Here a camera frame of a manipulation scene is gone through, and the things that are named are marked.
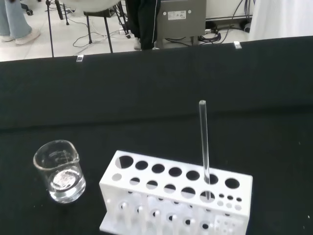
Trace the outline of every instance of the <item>label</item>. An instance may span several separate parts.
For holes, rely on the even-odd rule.
[[[169,11],[168,20],[184,20],[186,19],[186,11]]]

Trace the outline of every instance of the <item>water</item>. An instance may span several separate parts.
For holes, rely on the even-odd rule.
[[[80,169],[70,166],[56,171],[49,178],[49,193],[59,203],[75,201],[85,191],[86,181]]]

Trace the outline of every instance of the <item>person's leg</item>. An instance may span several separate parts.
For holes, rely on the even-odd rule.
[[[154,47],[154,42],[157,39],[157,15],[160,6],[161,0],[141,0],[138,19],[142,50]]]
[[[30,34],[31,27],[25,20],[20,0],[16,0],[14,2],[10,2],[9,0],[4,1],[7,18],[10,25],[11,37],[16,39]]]
[[[0,0],[0,36],[10,36],[10,27],[3,0]]]
[[[138,10],[141,0],[126,0],[126,9],[129,26],[131,32],[136,38],[140,38],[139,21],[138,21]]]

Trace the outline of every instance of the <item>glass stirring rod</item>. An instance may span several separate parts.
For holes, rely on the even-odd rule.
[[[207,184],[210,184],[209,147],[208,147],[208,139],[207,139],[206,101],[205,100],[201,100],[199,102],[199,114],[200,114],[200,125],[201,125],[204,180]],[[211,193],[206,191],[205,194],[206,194],[206,198],[209,200],[211,197]]]

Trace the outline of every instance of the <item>black pants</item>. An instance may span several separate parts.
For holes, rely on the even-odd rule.
[[[157,40],[157,15],[161,0],[126,0],[131,32],[140,38],[141,49],[154,47]]]

